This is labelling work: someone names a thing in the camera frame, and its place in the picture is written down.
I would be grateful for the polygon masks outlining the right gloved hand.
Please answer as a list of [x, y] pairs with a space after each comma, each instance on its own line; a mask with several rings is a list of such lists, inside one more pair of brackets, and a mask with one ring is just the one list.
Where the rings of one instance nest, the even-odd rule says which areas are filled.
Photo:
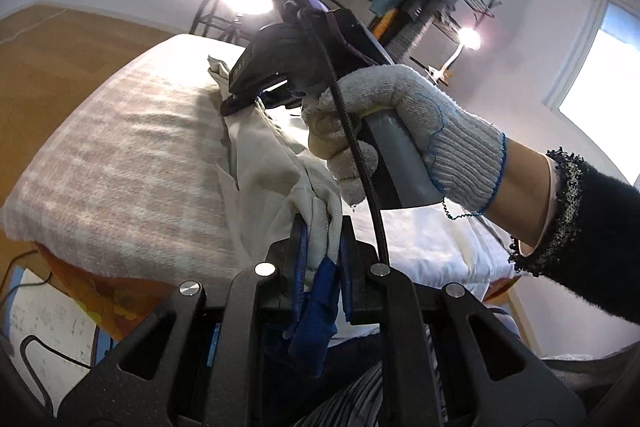
[[[495, 199], [506, 167], [506, 135], [467, 112], [445, 92], [405, 65], [358, 69], [338, 80], [346, 112], [362, 117], [393, 109], [420, 152], [437, 190], [472, 213]], [[354, 156], [329, 90], [303, 101], [308, 148], [326, 161], [349, 205], [364, 201]]]

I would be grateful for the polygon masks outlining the right forearm black sleeve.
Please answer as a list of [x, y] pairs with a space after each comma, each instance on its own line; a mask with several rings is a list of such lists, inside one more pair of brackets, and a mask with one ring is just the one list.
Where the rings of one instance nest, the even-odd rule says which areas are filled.
[[518, 271], [548, 277], [604, 312], [639, 322], [639, 191], [558, 148], [506, 142], [485, 216], [518, 241]]

